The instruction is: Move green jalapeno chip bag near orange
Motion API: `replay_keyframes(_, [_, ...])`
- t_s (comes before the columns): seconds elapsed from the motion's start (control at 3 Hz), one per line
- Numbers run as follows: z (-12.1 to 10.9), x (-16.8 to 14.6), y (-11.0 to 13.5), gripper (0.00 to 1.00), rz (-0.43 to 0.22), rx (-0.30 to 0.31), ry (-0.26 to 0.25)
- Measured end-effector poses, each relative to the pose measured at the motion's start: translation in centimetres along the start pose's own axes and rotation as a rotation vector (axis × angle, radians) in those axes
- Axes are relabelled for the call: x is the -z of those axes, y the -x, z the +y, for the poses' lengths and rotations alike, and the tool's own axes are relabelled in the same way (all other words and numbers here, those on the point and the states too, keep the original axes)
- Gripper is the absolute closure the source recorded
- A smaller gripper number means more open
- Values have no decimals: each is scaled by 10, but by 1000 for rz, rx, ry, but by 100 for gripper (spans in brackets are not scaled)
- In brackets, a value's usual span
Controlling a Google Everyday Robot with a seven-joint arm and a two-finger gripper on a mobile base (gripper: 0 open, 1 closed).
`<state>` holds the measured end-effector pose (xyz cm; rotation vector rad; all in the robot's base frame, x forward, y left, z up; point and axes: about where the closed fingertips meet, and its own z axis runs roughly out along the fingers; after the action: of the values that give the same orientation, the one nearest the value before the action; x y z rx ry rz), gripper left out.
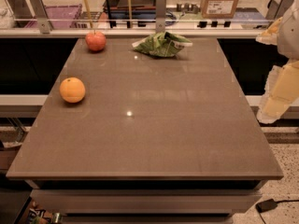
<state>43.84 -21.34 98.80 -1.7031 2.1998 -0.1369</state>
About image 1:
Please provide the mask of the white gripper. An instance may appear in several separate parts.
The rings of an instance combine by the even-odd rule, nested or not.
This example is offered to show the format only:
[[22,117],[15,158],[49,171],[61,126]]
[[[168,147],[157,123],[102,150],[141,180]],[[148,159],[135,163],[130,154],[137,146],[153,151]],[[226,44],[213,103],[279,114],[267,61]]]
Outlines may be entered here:
[[[299,0],[294,0],[282,18],[275,20],[255,40],[278,46],[278,52],[289,59],[299,60]],[[299,61],[282,67],[274,65],[264,87],[256,115],[263,124],[274,123],[299,98]]]

